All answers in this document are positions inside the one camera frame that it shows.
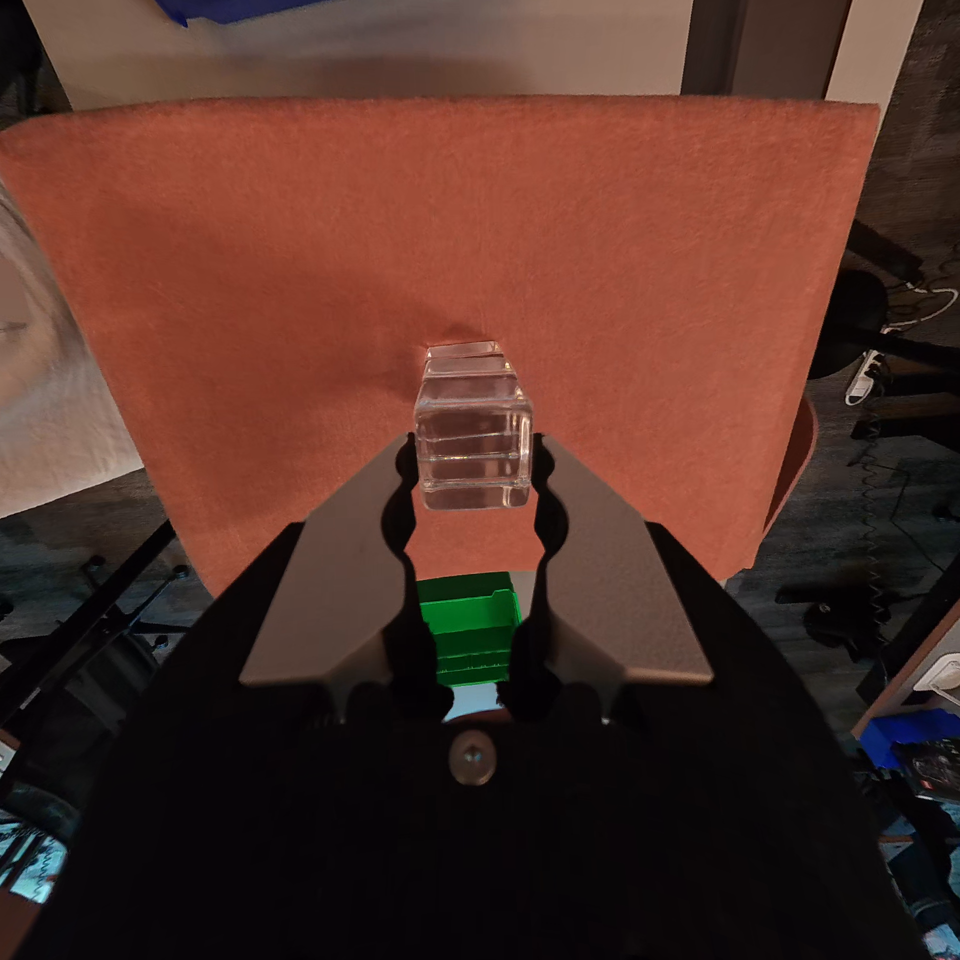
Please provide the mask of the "green plastic bin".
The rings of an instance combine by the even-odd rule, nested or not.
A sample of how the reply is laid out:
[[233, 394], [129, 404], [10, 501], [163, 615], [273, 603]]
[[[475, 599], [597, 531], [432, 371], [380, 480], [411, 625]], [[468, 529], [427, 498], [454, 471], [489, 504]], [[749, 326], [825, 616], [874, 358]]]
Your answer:
[[450, 689], [504, 682], [522, 621], [506, 571], [420, 580], [422, 618], [437, 649], [437, 681]]

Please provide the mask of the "white power strip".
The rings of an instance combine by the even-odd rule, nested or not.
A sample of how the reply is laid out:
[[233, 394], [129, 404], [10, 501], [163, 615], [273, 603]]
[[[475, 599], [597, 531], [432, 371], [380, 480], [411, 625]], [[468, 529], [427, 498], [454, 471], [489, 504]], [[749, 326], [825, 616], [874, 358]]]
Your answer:
[[866, 351], [859, 366], [850, 378], [844, 393], [847, 407], [855, 407], [867, 402], [882, 378], [885, 356], [876, 350]]

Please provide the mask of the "rust brown felt bag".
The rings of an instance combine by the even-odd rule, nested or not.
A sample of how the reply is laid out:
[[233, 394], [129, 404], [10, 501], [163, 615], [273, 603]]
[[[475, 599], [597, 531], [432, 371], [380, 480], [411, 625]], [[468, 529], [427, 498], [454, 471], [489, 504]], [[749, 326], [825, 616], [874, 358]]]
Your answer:
[[749, 568], [874, 104], [213, 99], [23, 122], [2, 184], [210, 594], [496, 341], [555, 437]]

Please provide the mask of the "black office chair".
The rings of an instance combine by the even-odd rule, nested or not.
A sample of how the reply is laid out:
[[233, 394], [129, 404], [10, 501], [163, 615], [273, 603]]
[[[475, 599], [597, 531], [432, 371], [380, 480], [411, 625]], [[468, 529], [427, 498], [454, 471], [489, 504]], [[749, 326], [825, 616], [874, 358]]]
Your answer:
[[80, 642], [78, 659], [64, 688], [109, 732], [119, 732], [160, 669], [167, 650], [188, 631], [183, 625], [145, 621], [144, 615], [162, 594], [191, 573], [188, 565], [174, 566], [130, 611], [111, 601]]

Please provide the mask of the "light grey desk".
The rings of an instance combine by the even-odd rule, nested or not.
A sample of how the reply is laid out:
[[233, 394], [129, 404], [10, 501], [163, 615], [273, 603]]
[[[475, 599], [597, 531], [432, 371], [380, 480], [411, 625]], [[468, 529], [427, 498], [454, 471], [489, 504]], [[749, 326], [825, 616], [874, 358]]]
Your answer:
[[875, 105], [886, 113], [886, 15], [918, 2], [840, 2], [841, 33], [819, 2], [747, 2], [734, 14], [731, 86], [688, 86], [708, 58], [690, 41], [696, 2], [324, 2], [237, 23], [165, 18], [155, 2], [54, 2], [63, 30], [49, 52], [72, 106], [65, 114], [213, 99], [716, 97]]

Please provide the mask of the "white display stand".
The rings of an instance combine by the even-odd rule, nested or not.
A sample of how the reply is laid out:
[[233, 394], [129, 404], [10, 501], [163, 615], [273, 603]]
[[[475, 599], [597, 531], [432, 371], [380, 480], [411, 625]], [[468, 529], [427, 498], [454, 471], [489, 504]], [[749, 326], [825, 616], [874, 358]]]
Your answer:
[[914, 692], [931, 692], [959, 708], [959, 653], [943, 654], [914, 682]]

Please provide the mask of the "brown edged grey table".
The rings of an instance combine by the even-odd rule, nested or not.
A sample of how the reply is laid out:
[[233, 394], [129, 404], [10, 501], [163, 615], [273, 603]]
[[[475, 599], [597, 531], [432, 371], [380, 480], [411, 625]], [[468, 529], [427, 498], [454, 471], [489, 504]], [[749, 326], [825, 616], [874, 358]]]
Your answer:
[[954, 558], [858, 684], [866, 710], [850, 730], [852, 737], [862, 738], [879, 717], [947, 703], [915, 686], [942, 656], [958, 653], [958, 617], [959, 558]]

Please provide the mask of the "black chair base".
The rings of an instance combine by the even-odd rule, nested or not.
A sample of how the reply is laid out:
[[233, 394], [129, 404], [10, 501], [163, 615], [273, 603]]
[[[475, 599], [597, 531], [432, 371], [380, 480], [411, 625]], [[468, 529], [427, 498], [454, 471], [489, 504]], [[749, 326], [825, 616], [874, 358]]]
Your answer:
[[870, 582], [786, 585], [774, 596], [781, 606], [804, 605], [801, 623], [810, 640], [843, 649], [855, 664], [874, 662], [881, 654], [886, 644], [882, 628], [891, 619], [893, 599]]

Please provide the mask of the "black glitter packet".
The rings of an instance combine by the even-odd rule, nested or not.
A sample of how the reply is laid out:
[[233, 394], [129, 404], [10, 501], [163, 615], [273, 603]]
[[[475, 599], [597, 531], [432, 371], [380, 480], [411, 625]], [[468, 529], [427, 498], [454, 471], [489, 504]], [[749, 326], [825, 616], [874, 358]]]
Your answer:
[[901, 776], [919, 799], [959, 805], [959, 738], [895, 743]]

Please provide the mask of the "small blue container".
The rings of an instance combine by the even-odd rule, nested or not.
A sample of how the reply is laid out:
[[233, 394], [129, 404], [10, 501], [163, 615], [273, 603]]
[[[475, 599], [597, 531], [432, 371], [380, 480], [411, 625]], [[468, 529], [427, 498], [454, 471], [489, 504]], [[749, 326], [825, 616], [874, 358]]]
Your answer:
[[859, 735], [859, 744], [878, 769], [902, 769], [902, 747], [959, 738], [959, 716], [942, 708], [876, 717]]

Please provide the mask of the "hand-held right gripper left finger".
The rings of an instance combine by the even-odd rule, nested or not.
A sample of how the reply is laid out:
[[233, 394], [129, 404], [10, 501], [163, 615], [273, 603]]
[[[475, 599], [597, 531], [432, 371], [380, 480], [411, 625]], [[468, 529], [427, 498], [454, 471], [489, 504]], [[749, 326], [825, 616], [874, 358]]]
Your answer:
[[337, 714], [386, 688], [402, 714], [446, 714], [436, 641], [406, 554], [416, 529], [413, 436], [391, 441], [303, 523], [239, 674], [249, 688], [316, 685]]

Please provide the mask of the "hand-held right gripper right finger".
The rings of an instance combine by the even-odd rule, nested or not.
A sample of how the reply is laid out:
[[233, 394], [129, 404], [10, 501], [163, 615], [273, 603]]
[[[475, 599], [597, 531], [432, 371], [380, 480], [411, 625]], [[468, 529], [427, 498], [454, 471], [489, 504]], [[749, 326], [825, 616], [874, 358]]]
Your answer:
[[626, 687], [702, 688], [714, 669], [642, 514], [566, 450], [537, 433], [531, 482], [542, 555], [528, 615], [498, 684], [511, 716], [547, 716], [582, 685], [603, 714]]

